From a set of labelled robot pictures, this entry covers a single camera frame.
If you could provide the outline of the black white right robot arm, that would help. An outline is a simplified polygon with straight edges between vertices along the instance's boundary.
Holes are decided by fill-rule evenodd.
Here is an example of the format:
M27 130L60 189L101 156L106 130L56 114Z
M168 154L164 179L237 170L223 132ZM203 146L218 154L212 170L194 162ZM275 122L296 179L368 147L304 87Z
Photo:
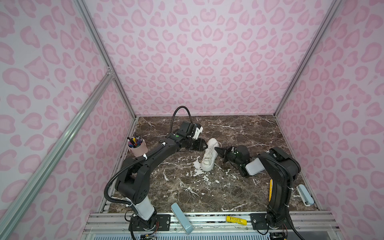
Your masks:
M254 158L243 145L215 147L215 151L224 163L230 162L235 165L242 177L249 178L264 170L267 171L272 180L272 189L267 205L266 224L271 229L286 225L294 181L301 172L300 164L279 147L273 147Z

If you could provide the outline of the white knit sneaker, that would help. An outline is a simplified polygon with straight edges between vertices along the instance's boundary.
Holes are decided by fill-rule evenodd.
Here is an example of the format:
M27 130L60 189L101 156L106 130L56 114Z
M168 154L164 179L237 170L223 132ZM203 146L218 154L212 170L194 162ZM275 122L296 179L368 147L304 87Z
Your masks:
M207 142L207 145L208 148L205 149L205 154L201 162L201 169L204 172L210 172L213 169L215 160L218 157L218 153L215 148L218 148L220 143L215 138L211 138Z

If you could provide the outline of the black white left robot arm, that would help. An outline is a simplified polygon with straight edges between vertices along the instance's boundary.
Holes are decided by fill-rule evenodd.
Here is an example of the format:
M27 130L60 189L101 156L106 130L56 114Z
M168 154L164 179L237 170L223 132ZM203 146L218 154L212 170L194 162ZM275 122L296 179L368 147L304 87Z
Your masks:
M155 227L157 210L148 197L151 174L164 160L183 148L203 152L208 144L202 138L195 140L188 136L170 134L148 153L124 161L115 189L124 197L125 204L134 211L135 227L150 231Z

